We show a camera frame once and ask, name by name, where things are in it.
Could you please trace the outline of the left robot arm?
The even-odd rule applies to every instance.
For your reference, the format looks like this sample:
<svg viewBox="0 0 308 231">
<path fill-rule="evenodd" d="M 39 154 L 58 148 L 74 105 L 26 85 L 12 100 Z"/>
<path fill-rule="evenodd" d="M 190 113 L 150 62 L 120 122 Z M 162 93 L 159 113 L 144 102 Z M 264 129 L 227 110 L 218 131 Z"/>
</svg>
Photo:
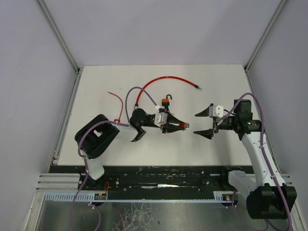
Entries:
<svg viewBox="0 0 308 231">
<path fill-rule="evenodd" d="M 159 109 L 155 114 L 148 114 L 137 108 L 127 124 L 110 121 L 103 115 L 97 115 L 75 135 L 78 155 L 84 160 L 86 173 L 93 180 L 104 175 L 100 156 L 113 140 L 139 141 L 146 131 L 143 127 L 158 128 L 162 133 L 184 131 L 190 125 L 174 117 L 170 111 Z"/>
</svg>

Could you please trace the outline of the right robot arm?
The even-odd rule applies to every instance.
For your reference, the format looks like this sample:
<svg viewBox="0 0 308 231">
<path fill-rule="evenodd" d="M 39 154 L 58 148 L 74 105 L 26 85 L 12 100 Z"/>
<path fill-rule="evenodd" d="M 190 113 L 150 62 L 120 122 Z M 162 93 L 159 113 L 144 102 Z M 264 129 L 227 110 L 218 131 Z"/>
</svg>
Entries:
<svg viewBox="0 0 308 231">
<path fill-rule="evenodd" d="M 210 104 L 197 117 L 210 117 L 213 127 L 195 133 L 212 139 L 220 130 L 234 131 L 245 147 L 255 174 L 255 180 L 242 170 L 230 170 L 228 183 L 245 199 L 252 219 L 288 219 L 295 203 L 297 192 L 287 186 L 277 170 L 266 144 L 263 123 L 253 119 L 250 100 L 234 100 L 230 114 L 224 114 L 221 105 Z"/>
</svg>

